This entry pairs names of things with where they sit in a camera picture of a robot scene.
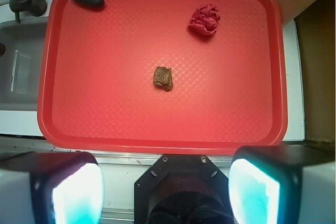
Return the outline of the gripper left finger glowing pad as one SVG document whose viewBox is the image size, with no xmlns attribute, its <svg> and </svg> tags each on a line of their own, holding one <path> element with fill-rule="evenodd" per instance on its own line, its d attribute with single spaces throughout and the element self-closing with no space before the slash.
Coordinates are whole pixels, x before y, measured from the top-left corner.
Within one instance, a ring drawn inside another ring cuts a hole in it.
<svg viewBox="0 0 336 224">
<path fill-rule="evenodd" d="M 89 152 L 1 154 L 1 223 L 99 223 L 103 201 Z"/>
</svg>

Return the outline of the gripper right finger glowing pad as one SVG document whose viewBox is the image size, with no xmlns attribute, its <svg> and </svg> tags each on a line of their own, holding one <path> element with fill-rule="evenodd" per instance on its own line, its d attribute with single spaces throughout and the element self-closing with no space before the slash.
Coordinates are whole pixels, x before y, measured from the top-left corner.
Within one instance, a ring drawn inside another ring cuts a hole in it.
<svg viewBox="0 0 336 224">
<path fill-rule="evenodd" d="M 241 147 L 228 191 L 238 223 L 335 223 L 335 145 Z"/>
</svg>

